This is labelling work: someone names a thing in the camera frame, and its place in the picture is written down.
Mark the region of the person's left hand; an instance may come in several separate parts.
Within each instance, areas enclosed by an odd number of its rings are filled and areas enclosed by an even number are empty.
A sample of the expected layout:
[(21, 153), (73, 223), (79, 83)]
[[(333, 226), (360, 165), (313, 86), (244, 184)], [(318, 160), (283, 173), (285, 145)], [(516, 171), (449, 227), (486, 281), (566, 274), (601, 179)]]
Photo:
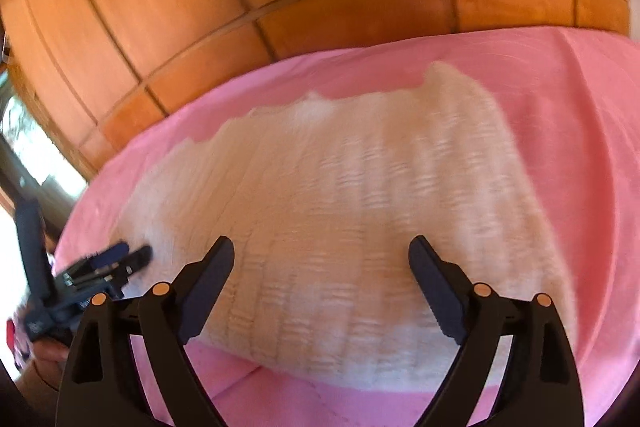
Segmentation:
[(17, 319), (7, 319), (6, 344), (13, 357), (13, 365), (20, 372), (34, 363), (39, 375), (48, 381), (58, 381), (62, 377), (70, 349), (58, 340), (43, 337), (32, 343)]

